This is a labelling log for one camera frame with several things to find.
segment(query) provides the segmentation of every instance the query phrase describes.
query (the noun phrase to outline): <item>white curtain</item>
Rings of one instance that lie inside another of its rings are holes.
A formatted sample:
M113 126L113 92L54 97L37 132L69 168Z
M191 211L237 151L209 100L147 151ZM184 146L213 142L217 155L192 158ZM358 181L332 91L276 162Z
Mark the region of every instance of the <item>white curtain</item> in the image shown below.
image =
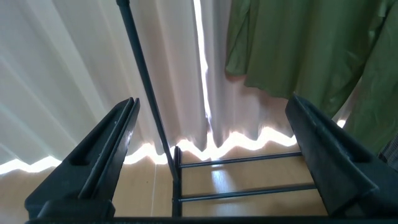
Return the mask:
M131 1L169 144L201 159L215 151L222 156L233 144L295 144L284 114L287 100L224 73L230 4ZM150 155L165 163L116 1L0 1L3 168L9 161L62 160L130 96L142 106L126 162ZM263 141L255 141L261 133Z

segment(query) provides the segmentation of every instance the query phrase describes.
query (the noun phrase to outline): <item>vertical metal post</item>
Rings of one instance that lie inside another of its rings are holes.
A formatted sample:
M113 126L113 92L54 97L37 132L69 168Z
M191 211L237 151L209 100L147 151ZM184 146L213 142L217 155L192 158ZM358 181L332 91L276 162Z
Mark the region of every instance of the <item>vertical metal post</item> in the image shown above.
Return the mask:
M166 134L164 132L162 119L160 118L159 109L157 107L154 89L152 88L152 83L150 82L148 68L144 59L144 54L142 53L136 25L134 23L134 19L132 18L130 10L130 1L116 0L116 2L120 8L120 13L123 18L124 26L126 27L127 35L129 36L131 48L136 58L138 70L142 79L142 83L144 84L145 93L148 97L150 110L152 111L152 115L154 116L155 119L157 131L159 132L160 140L162 141L163 150L166 153L167 162L169 163L169 168L172 173L173 180L179 181L177 170L173 164L173 158L170 153L170 148L167 142Z
M181 159L182 151L178 146L174 149L174 166L177 170L178 180L173 181L173 199L172 199L172 216L181 217L182 216L182 178L181 178Z

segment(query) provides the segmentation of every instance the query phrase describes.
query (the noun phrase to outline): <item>green cloth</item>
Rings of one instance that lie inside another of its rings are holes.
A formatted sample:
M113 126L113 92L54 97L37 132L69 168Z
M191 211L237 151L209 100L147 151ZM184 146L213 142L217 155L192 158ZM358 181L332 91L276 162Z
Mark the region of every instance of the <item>green cloth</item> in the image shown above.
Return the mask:
M362 77L345 128L377 153L398 131L394 2L235 0L226 71L247 75L246 86L271 96L290 98L294 92L328 116L341 108Z

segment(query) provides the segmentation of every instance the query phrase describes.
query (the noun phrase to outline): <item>hanging clothes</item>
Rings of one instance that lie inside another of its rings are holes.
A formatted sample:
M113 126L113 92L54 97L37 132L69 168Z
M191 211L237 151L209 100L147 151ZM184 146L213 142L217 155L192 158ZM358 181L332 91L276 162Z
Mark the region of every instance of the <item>hanging clothes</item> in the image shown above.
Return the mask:
M362 77L362 100L354 106L346 129L377 153L397 131L395 122L384 122L396 119L396 110L385 110L383 105L398 92L394 89L398 66L393 64L398 59L393 48L398 22L393 3L233 1L226 71L232 76L246 75L246 86L275 97L290 98L295 92L331 117ZM382 90L375 88L386 83ZM381 131L386 137L370 144L376 139L373 134Z

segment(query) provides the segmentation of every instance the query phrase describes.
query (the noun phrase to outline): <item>wooden floor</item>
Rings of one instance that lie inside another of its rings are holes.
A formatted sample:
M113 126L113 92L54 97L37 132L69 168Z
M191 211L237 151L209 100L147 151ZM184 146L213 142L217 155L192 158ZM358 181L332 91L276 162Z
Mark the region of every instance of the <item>wooden floor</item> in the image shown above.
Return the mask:
M269 142L264 149L233 149L224 158L298 151ZM183 162L197 159L183 153ZM25 198L53 169L31 174L14 170L0 175L0 223L24 223ZM183 169L183 194L229 192L313 182L302 157L242 162ZM171 216L172 178L167 165L155 165L145 158L124 165L113 198L117 217ZM226 198L183 204L188 216L326 215L317 190L303 190L250 197Z

